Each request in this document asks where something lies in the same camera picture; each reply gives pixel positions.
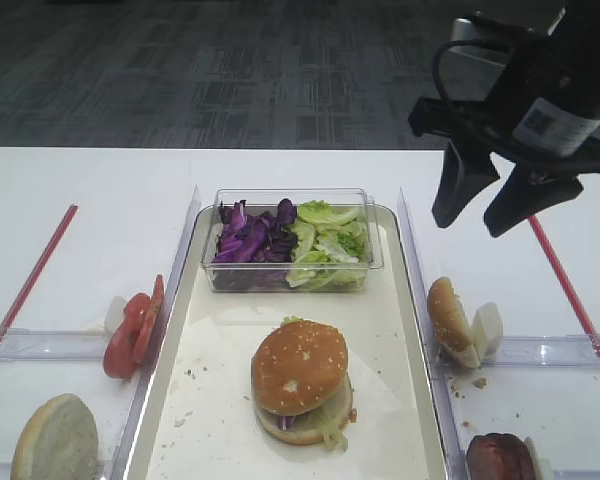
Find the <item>sesame seed bun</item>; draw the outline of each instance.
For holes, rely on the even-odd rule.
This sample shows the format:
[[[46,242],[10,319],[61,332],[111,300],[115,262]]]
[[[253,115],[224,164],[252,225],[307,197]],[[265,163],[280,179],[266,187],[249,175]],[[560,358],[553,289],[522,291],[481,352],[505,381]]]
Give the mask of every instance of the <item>sesame seed bun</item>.
[[[256,404],[275,415],[300,415],[326,402],[347,374],[347,344],[337,328],[306,320],[264,339],[251,364]]]
[[[451,280],[440,277],[429,289],[427,310],[442,347],[458,363],[467,368],[478,368],[480,359],[473,340],[469,322]]]

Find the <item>sandwich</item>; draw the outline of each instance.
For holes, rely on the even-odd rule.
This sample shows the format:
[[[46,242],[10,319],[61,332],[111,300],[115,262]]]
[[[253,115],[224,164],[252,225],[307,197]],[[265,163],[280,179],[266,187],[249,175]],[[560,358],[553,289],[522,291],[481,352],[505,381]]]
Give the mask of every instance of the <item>sandwich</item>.
[[[253,356],[254,408],[263,428],[283,442],[347,448],[342,429],[355,421],[348,351],[329,325],[288,317]]]

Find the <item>purple cabbage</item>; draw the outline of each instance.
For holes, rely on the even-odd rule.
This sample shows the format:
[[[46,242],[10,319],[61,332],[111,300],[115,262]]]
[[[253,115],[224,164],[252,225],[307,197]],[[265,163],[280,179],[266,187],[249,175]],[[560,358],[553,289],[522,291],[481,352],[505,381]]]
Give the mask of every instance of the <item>purple cabbage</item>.
[[[296,417],[292,416],[278,416],[278,428],[280,430],[289,430],[293,427],[293,421]]]
[[[285,263],[291,262],[291,252],[298,243],[295,233],[289,231],[298,215],[289,199],[278,204],[277,216],[266,211],[260,215],[246,212],[244,200],[232,207],[220,205],[222,233],[216,243],[214,263]],[[216,287],[245,289],[285,283],[285,270],[221,271]]]

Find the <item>red stick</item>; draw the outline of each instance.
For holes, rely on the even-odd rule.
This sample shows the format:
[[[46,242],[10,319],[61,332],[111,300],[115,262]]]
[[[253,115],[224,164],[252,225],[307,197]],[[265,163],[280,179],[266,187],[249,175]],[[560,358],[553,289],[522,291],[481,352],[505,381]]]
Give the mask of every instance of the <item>red stick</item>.
[[[56,231],[53,233],[53,236],[49,240],[49,243],[47,243],[47,246],[42,252],[42,255],[40,255],[40,258],[33,267],[33,270],[31,270],[29,277],[24,282],[24,285],[22,285],[22,288],[20,289],[20,292],[18,292],[16,299],[11,304],[11,307],[9,308],[9,311],[2,320],[2,323],[0,323],[0,343],[6,335],[7,330],[9,329],[9,327],[11,327],[11,324],[16,319],[18,312],[20,312],[20,309],[24,305],[24,302],[27,300],[29,293],[33,289],[36,280],[38,280],[38,277],[42,273],[42,270],[44,269],[47,262],[49,261],[49,258],[51,258],[51,254],[58,246],[58,243],[60,243],[60,239],[64,235],[64,232],[66,232],[67,228],[69,227],[69,224],[71,223],[71,220],[73,220],[73,217],[75,216],[77,211],[77,205],[69,206],[67,212],[64,214],[64,217],[62,217],[60,224],[56,228]]]
[[[556,254],[549,238],[547,237],[540,221],[535,217],[529,218],[529,223],[531,224],[531,228],[533,229],[533,233],[535,233],[538,242],[540,242],[540,246],[544,251],[544,254],[549,260],[551,267],[553,268],[556,277],[558,277],[558,281],[562,286],[562,290],[565,295],[569,299],[569,303],[571,304],[571,308],[575,312],[578,320],[580,320],[580,325],[582,325],[582,329],[587,335],[597,335],[596,328],[587,313],[587,310],[584,308],[584,305],[580,301],[578,294],[576,293],[576,289],[573,287],[571,281],[569,280],[569,276],[567,272],[564,270],[560,260],[558,259],[558,255]],[[600,348],[596,348],[597,354],[600,357]]]

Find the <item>tomato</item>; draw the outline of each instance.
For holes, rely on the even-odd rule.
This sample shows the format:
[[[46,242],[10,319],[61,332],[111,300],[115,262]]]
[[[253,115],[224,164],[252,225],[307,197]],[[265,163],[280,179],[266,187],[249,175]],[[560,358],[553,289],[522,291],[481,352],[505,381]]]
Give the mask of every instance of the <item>tomato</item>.
[[[162,275],[158,275],[156,277],[155,285],[153,286],[153,295],[151,296],[149,308],[147,308],[144,314],[142,329],[140,330],[138,340],[136,341],[133,347],[133,361],[140,365],[144,363],[147,357],[147,350],[149,349],[151,333],[153,332],[153,327],[156,324],[156,319],[158,318],[158,313],[160,313],[160,308],[162,307],[163,302],[164,285],[162,282]]]
[[[104,354],[104,372],[111,378],[130,379],[144,363],[149,340],[164,302],[162,275],[156,277],[153,295],[134,295],[124,307],[124,320],[111,337]]]
[[[144,313],[149,308],[151,299],[146,293],[138,293],[127,302],[124,307],[124,323],[129,325],[130,331],[138,333],[142,328]]]
[[[104,373],[111,378],[130,379],[138,366],[131,358],[131,352],[135,344],[133,332],[129,331],[124,323],[118,327],[111,337],[107,350],[104,353],[102,366]]]

